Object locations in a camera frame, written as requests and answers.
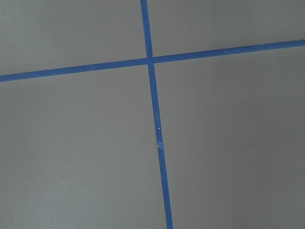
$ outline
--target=tape strip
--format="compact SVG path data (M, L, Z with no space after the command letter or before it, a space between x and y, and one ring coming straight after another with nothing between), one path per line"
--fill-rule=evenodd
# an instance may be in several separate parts
M153 57L152 60L154 63L163 63L163 62L205 58L205 57L212 57L212 56L231 55L231 54L238 54L238 53L244 53L244 52L257 52L257 51L272 50L272 49L293 48L293 47L298 47L298 46L305 46L305 40L278 42L278 43L270 43L270 44L258 44L258 45L242 46L242 47L236 47L236 48L216 49L216 50L201 51L201 52L189 52L189 53L182 53L182 54L157 56L157 57ZM41 70L41 71L34 71L34 72L28 72L28 73L16 73L16 74L8 74L8 75L0 76L0 82L31 79L31 78L38 78L38 77L52 76L52 75L63 75L63 74L70 74L70 73L82 73L82 72L138 66L138 65L145 65L145 64L147 64L147 59L141 58L141 59L134 59L134 60L126 60L126 61L97 63L97 64L82 65L82 66Z
M108 63L96 63L96 64L89 64L89 65L82 65L82 66L67 67L67 68L57 68L57 69L35 71L35 72L29 72L29 73L17 73L17 74L3 75L3 76L0 76L0 82L30 79L30 78L39 78L39 77L52 76L52 75L63 75L63 74L70 74L70 73L82 73L82 72L89 72L89 71L96 71L96 70L103 70L103 69L144 65L144 64L147 64L146 58L127 60L127 61L108 62Z
M182 60L189 60L196 58L238 54L244 52L257 52L257 51L272 50L272 49L292 48L292 47L298 47L304 45L305 45L305 40L258 44L258 45L242 46L236 48L216 49L216 50L201 51L201 52L189 52L183 54L158 56L153 58L153 62L163 63L163 62L171 62L171 61L182 61Z
M147 0L141 0L141 10L142 10L142 20L143 20L147 65L148 65L148 73L149 73L149 83L151 87L154 125L156 132L156 140L158 144L158 156L159 156L159 164L160 164L165 217L166 217L167 229L173 229L171 202L170 202L170 195L168 189L165 154L164 154L163 138L162 138L158 92L157 92L156 76L155 76L154 64L153 64L153 53L152 53L153 47L152 47L151 31L149 26Z

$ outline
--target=blue tape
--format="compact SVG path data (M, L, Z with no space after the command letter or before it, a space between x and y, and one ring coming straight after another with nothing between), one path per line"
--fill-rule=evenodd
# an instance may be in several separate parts
M156 140L158 144L158 156L159 156L159 164L160 164L165 217L166 217L167 229L173 229L171 202L170 202L170 194L168 189L165 154L164 154L163 138L162 138L158 92L157 92L156 76L155 76L154 64L153 64L153 53L152 53L153 47L152 47L151 31L149 26L147 0L141 0L141 10L142 10L142 20L143 20L147 65L148 65L148 73L149 73L149 83L151 87L154 126L156 132Z
M272 50L272 49L292 48L292 47L298 47L298 46L305 46L305 40L278 42L278 43L270 43L270 44L258 44L258 45L242 46L242 47L236 47L236 48L216 49L216 50L201 51L201 52L189 52L189 53L182 53L182 54L157 56L157 57L153 57L152 61L154 63L163 63L163 62L205 58L205 57L212 57L212 56L238 54L238 53L244 53L244 52L257 52L257 51ZM152 50L153 49L152 49L151 45L148 50L146 49L147 52L151 52L149 55L151 57L152 57ZM126 60L126 61L107 62L107 63L97 63L97 64L82 65L82 66L49 69L49 70L41 70L41 71L34 71L34 72L28 72L28 73L16 73L16 74L8 74L8 75L0 76L0 82L31 79L31 78L38 78L38 77L45 77L45 76L53 76L53 75L63 75L63 74L70 74L70 73L82 73L82 72L97 71L97 70L111 69L111 68L138 66L138 65L144 65L144 64L147 64L146 58Z
M0 82L30 79L30 78L39 78L39 77L52 76L52 75L63 75L63 74L70 74L70 73L82 73L82 72L89 72L89 71L96 71L96 70L103 70L103 69L144 65L144 64L147 64L146 58L127 60L127 61L108 62L108 63L96 63L96 64L89 64L89 65L82 65L82 66L67 67L67 68L57 68L57 69L50 69L50 70L35 71L35 72L29 72L29 73L2 75L2 76L0 76Z
M189 60L196 58L238 54L244 52L257 52L257 51L272 50L272 49L292 48L298 46L305 46L305 40L258 44L258 45L242 46L236 48L216 49L216 50L201 51L201 52L189 52L183 54L158 56L153 58L153 62L163 63L163 62L171 62L171 61L182 61L182 60Z

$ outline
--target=tape line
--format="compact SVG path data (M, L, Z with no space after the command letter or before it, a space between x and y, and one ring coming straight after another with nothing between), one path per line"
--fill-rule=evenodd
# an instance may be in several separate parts
M145 38L145 46L146 46L149 82L150 82L150 87L151 87L154 125L155 125L156 140L157 140L157 145L158 145L158 156L159 156L159 164L160 164L160 173L161 173L161 183L162 183L162 191L163 191L166 224L167 224L167 229L173 229L171 202L170 202L170 195L169 195L169 189L168 189L165 154L164 154L163 138L162 138L158 92L157 92L156 76L155 76L154 64L153 64L153 53L152 53L153 48L152 48L151 31L150 31L150 26L149 26L147 0L141 0L141 10L142 10L142 20L143 20L144 38Z
M41 70L41 71L28 72L28 73L3 75L0 76L0 82L39 78L44 76L63 75L70 73L82 73L82 72L90 72L90 71L97 71L103 69L144 65L144 64L147 64L146 58L127 60L127 61L96 63L96 64L89 64L82 66L67 67L67 68L57 68L57 69Z
M258 45L242 46L236 48L216 49L216 50L201 51L201 52L189 52L182 54L157 56L153 58L153 61L154 63L182 61L182 60L189 60L196 58L238 54L244 52L257 52L257 51L265 51L265 50L273 50L273 49L292 48L292 47L298 47L304 45L305 45L305 40L258 44Z

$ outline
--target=gray surface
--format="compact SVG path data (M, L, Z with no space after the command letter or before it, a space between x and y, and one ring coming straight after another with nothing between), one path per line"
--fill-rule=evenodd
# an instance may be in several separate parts
M146 66L0 83L1 229L166 228Z
M302 0L148 0L153 54L304 39Z
M303 229L305 48L156 65L176 229Z
M146 57L138 0L0 0L0 74Z

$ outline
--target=gray floor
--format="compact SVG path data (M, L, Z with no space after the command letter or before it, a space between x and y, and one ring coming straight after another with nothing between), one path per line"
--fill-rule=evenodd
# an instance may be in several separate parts
M146 66L0 91L0 228L164 228Z
M154 56L305 38L305 2L148 0ZM146 58L139 0L0 0L0 75ZM303 229L305 48L155 64L175 229ZM147 66L0 83L0 228L165 229Z
M156 65L176 229L305 225L305 48Z

